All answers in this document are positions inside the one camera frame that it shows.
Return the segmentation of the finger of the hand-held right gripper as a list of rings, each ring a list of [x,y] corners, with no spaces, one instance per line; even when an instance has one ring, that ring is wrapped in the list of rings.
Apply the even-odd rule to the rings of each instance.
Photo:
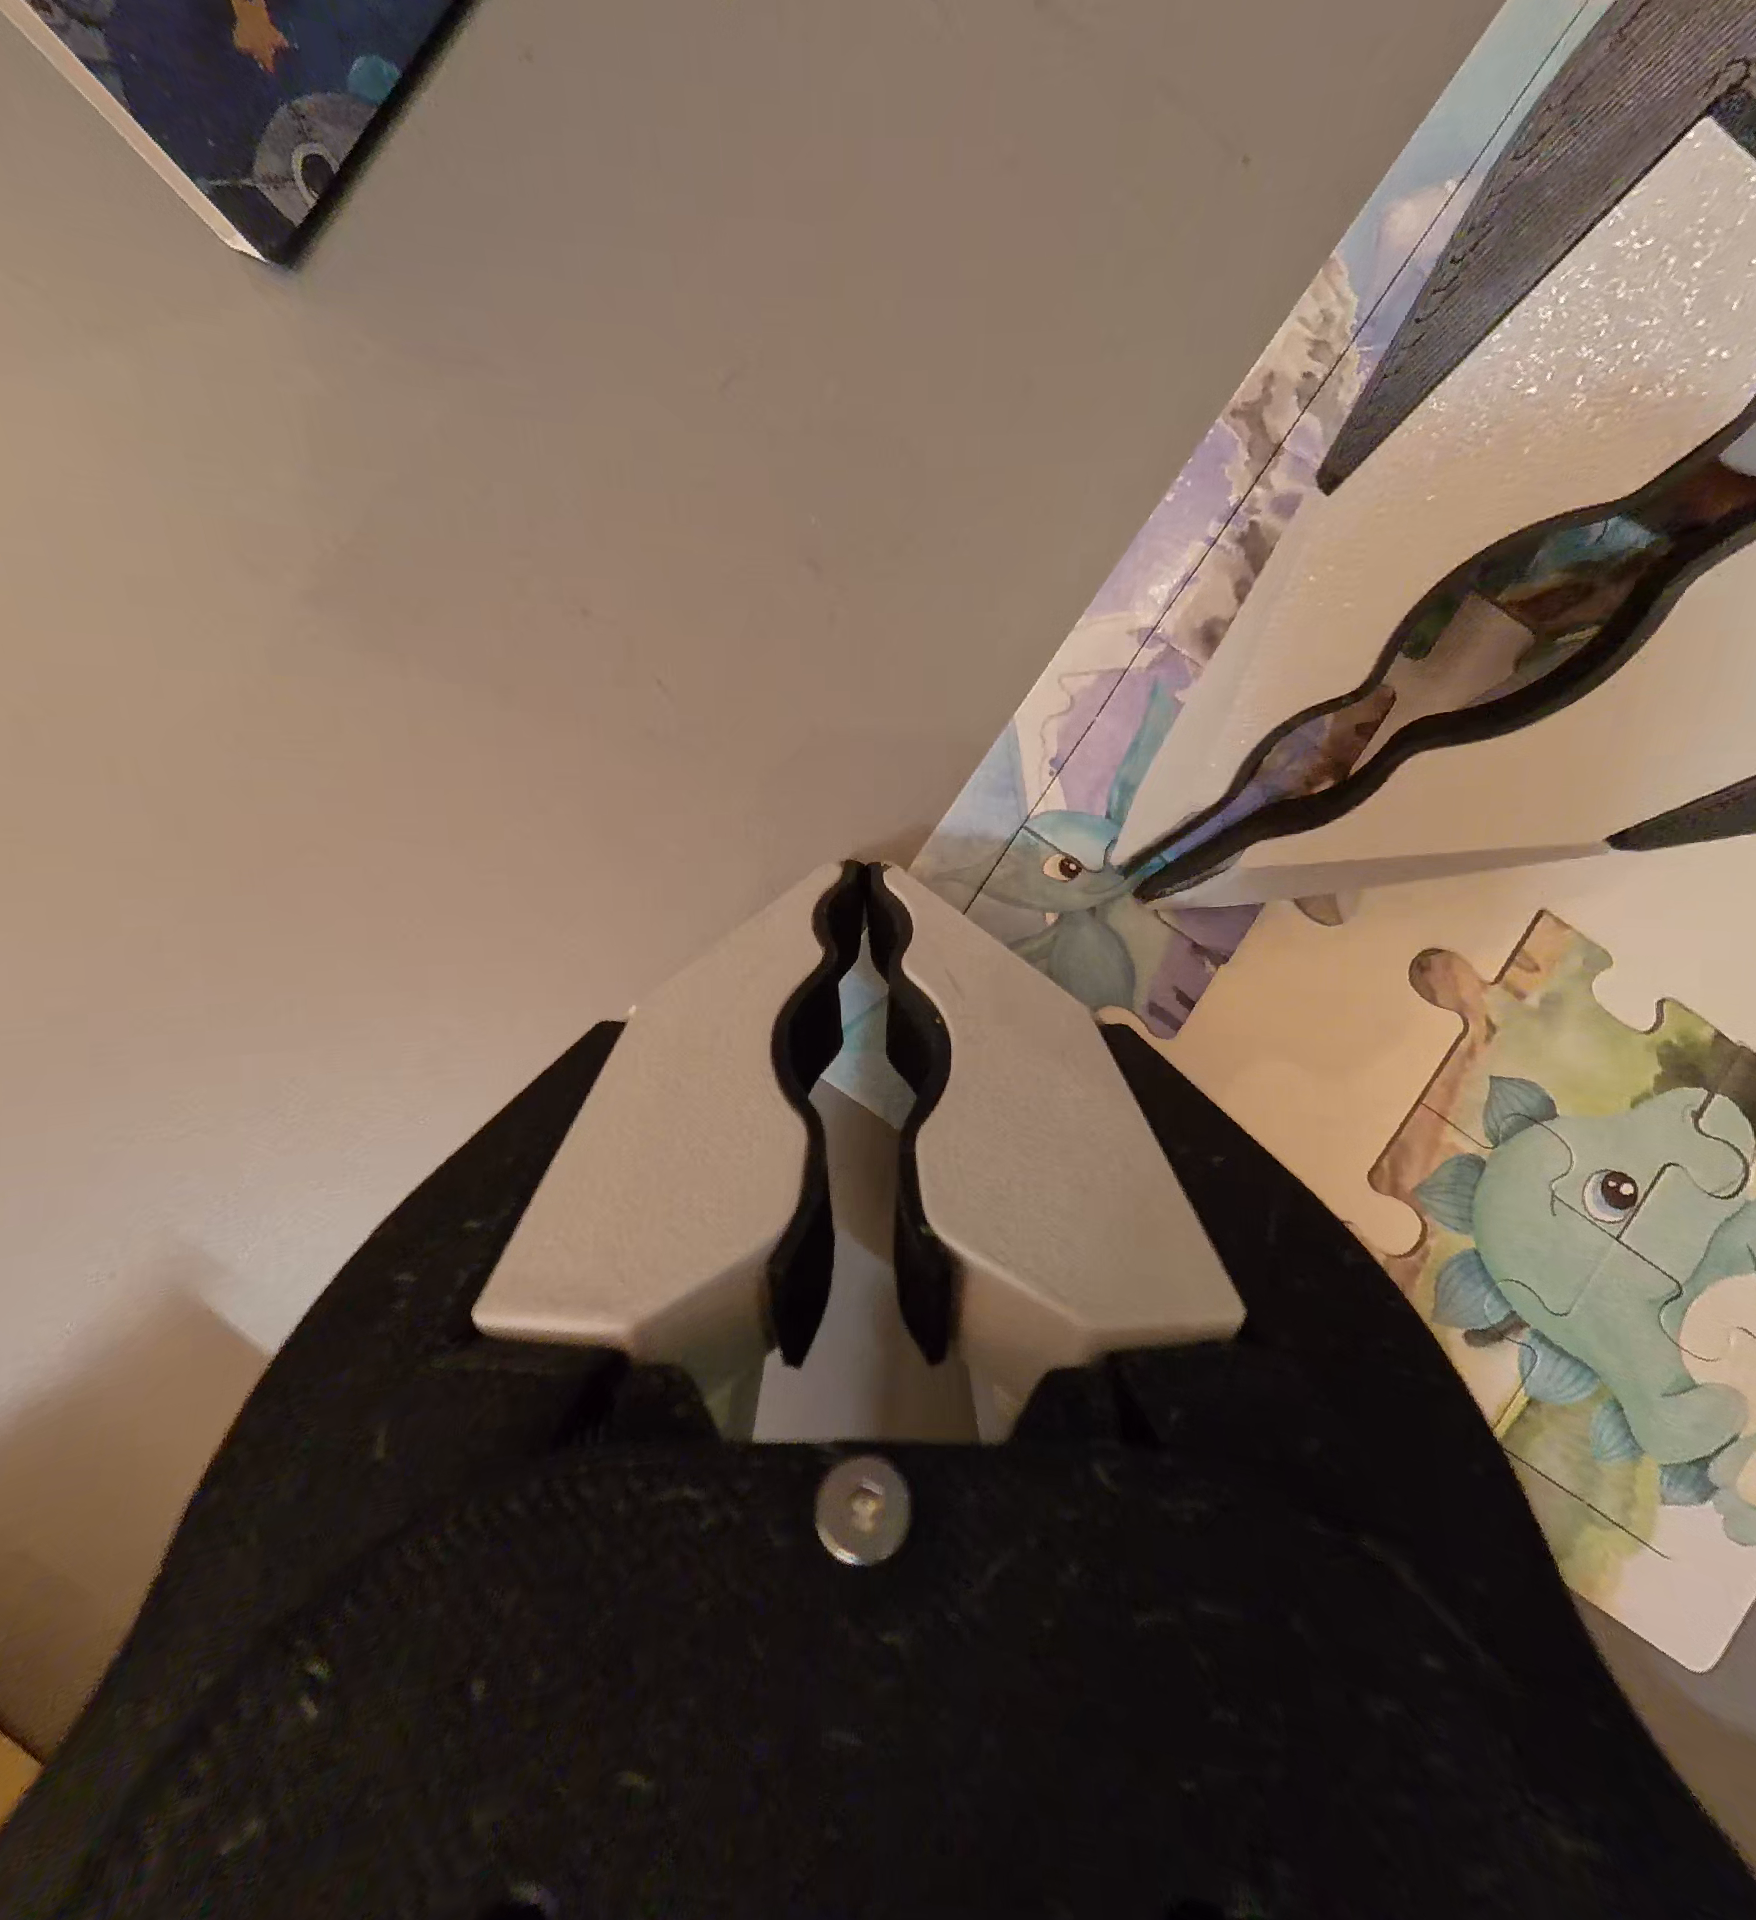
[[[1691,537],[1603,648],[1410,722],[1325,792],[1137,866],[1139,899],[1245,904],[1756,834],[1756,505]]]
[[[1200,847],[1297,722],[1360,696],[1402,621],[1493,541],[1610,512],[1756,396],[1756,154],[1684,132],[1329,490],[1297,509],[1123,830],[1139,889]]]

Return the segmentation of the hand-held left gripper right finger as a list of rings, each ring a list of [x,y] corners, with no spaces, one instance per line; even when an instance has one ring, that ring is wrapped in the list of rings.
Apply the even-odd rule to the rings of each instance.
[[[894,1272],[927,1361],[1085,1366],[1245,1305],[1091,1011],[892,864],[868,879],[900,1129]]]

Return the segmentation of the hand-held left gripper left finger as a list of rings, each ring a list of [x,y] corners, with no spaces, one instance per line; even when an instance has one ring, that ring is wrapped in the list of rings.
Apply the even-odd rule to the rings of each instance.
[[[474,1302],[491,1337],[679,1369],[797,1366],[837,1229],[811,1092],[868,874],[809,873],[641,1001]]]

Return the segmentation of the pale blue puzzle piece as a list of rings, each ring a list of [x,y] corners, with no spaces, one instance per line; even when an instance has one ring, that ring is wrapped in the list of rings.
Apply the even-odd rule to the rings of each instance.
[[[913,1089],[887,1053],[890,989],[862,951],[838,983],[842,1043],[823,1079],[892,1131],[905,1129]]]

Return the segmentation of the dinosaur jigsaw puzzle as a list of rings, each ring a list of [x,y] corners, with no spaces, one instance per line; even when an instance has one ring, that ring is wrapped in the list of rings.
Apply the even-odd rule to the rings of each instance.
[[[1756,834],[1245,904],[1123,870],[1166,734],[1610,5],[1501,5],[915,873],[1371,1239],[1566,1582],[1701,1673],[1756,1599]],[[1297,722],[1200,844],[1345,776],[1393,703]]]

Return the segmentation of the space jigsaw puzzle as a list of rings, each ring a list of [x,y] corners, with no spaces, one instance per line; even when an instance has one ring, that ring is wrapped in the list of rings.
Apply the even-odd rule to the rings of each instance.
[[[233,251],[290,269],[470,2],[0,2]]]

